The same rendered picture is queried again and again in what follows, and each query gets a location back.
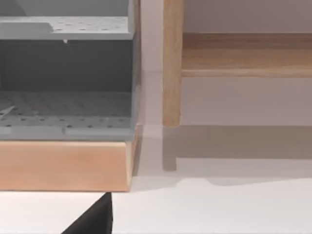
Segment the wooden open shelf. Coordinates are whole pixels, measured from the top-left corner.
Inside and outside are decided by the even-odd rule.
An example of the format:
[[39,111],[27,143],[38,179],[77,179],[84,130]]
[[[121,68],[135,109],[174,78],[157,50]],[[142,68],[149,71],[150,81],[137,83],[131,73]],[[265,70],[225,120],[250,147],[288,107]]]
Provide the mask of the wooden open shelf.
[[184,1],[163,2],[165,126],[180,124],[183,77],[312,80],[312,33],[185,33]]

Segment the grey pierced drawer inside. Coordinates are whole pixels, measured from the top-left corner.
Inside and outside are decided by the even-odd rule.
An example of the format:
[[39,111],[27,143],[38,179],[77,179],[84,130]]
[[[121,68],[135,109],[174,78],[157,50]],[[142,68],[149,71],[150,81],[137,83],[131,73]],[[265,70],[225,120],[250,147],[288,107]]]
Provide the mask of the grey pierced drawer inside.
[[140,0],[0,0],[0,140],[132,140],[140,10]]

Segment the pale wooden drawer front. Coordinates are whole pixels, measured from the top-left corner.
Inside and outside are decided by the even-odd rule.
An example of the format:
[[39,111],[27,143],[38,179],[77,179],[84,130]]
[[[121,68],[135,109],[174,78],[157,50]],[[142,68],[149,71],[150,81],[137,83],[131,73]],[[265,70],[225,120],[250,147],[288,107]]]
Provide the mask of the pale wooden drawer front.
[[142,140],[0,141],[0,191],[128,192]]

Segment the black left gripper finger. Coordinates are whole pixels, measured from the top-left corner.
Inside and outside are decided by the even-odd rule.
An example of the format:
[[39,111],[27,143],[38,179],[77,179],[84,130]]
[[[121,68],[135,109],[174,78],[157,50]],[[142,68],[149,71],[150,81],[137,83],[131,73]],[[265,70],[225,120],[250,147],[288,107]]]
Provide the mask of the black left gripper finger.
[[105,193],[61,234],[112,234],[112,193]]

